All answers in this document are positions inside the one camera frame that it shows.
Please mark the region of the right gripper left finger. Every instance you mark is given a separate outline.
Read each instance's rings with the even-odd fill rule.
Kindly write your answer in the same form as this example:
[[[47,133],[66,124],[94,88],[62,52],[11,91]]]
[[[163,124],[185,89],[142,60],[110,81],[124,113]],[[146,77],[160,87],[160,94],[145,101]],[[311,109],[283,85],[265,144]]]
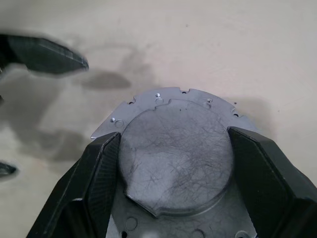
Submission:
[[[55,185],[26,238],[106,238],[117,185],[119,132],[98,137]]]

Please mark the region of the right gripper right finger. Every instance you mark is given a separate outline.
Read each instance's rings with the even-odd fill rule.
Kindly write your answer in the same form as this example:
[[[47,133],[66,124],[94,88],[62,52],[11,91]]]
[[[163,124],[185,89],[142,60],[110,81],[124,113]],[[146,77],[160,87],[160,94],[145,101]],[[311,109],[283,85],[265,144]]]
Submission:
[[[258,238],[317,238],[317,187],[271,139],[227,129],[234,177]]]

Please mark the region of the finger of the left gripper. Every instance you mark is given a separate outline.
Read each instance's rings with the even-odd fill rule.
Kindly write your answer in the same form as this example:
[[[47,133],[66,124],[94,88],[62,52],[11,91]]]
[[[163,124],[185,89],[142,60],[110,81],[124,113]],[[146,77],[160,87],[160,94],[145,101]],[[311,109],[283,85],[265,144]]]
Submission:
[[[48,74],[89,69],[82,55],[56,42],[41,37],[0,34],[0,73],[11,64]]]
[[[15,166],[0,162],[0,177],[5,177],[14,174],[17,171]]]

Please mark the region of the silver round motor lid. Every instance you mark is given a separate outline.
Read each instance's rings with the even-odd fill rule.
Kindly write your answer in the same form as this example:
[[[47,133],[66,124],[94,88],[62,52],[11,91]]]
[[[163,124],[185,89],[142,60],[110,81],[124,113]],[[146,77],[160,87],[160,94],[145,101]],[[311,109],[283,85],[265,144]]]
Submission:
[[[160,88],[119,105],[91,136],[121,134],[106,238],[256,238],[233,178],[230,126],[257,130],[196,89]]]

